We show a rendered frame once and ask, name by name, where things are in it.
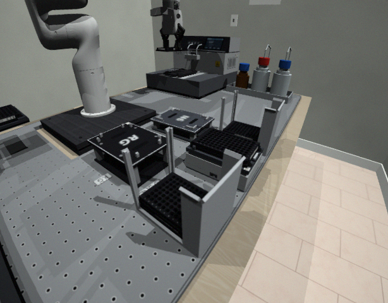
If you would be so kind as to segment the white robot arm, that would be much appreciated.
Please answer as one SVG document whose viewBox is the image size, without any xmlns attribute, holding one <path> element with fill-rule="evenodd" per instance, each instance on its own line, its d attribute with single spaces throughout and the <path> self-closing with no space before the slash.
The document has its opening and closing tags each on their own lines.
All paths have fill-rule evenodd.
<svg viewBox="0 0 388 303">
<path fill-rule="evenodd" d="M 40 43 L 49 50 L 77 49 L 72 67 L 84 109 L 83 117 L 111 114 L 102 65 L 97 21 L 86 14 L 49 15 L 52 10 L 81 9 L 88 0 L 25 0 Z M 167 9 L 180 9 L 179 0 L 162 0 L 162 7 L 150 10 L 151 16 L 167 15 Z"/>
</svg>

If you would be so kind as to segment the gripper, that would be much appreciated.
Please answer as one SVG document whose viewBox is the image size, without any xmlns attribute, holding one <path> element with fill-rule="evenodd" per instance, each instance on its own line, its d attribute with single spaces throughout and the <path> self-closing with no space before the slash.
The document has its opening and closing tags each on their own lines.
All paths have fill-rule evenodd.
<svg viewBox="0 0 388 303">
<path fill-rule="evenodd" d="M 181 49 L 181 40 L 185 33 L 181 10 L 175 8 L 167 10 L 168 15 L 162 15 L 162 28 L 160 29 L 163 47 L 169 47 L 169 35 L 174 35 L 176 37 L 175 49 Z"/>
</svg>

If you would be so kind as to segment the black regrip nest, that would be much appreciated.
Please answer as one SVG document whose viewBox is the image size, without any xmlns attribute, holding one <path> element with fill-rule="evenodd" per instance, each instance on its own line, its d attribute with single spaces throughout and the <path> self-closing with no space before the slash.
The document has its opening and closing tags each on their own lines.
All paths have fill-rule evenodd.
<svg viewBox="0 0 388 303">
<path fill-rule="evenodd" d="M 87 141 L 93 146 L 94 160 L 128 185 L 121 153 L 125 148 L 130 151 L 138 188 L 168 166 L 166 137 L 130 122 Z M 158 153 L 161 150 L 163 155 Z"/>
</svg>

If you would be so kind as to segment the blue bottle cap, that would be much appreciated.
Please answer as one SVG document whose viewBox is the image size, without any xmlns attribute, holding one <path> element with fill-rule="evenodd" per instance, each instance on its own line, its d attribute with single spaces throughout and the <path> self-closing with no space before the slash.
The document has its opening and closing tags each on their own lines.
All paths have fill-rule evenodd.
<svg viewBox="0 0 388 303">
<path fill-rule="evenodd" d="M 250 67 L 250 64 L 247 64 L 247 63 L 240 63 L 239 64 L 239 69 L 249 70 L 249 67 Z"/>
<path fill-rule="evenodd" d="M 291 66 L 291 61 L 288 61 L 288 60 L 280 60 L 279 61 L 279 66 L 281 67 L 285 67 L 285 68 L 290 68 Z"/>
</svg>

